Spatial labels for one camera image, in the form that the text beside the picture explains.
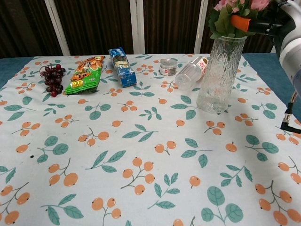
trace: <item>plastic bottle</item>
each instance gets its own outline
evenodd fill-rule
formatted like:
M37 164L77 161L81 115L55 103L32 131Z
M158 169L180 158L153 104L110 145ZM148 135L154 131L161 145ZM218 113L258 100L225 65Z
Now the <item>plastic bottle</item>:
M175 83L179 89L187 90L191 88L195 82L202 78L206 71L207 64L207 58L202 56L186 64L175 78Z

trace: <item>table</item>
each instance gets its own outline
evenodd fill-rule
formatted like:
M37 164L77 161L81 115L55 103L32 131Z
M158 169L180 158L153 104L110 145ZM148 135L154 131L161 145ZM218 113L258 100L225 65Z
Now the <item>table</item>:
M97 92L55 98L40 67L60 63L67 87L89 56L30 61L0 92L0 225L300 225L301 136L278 128L284 103L242 57L227 112L203 112L199 83L158 72L197 56L128 55L128 88L107 56Z

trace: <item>glass vase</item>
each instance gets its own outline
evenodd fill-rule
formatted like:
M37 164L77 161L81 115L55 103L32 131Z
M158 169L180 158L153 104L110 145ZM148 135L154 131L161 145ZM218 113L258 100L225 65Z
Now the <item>glass vase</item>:
M197 106L202 110L209 113L227 110L246 38L222 36L214 40L197 98Z

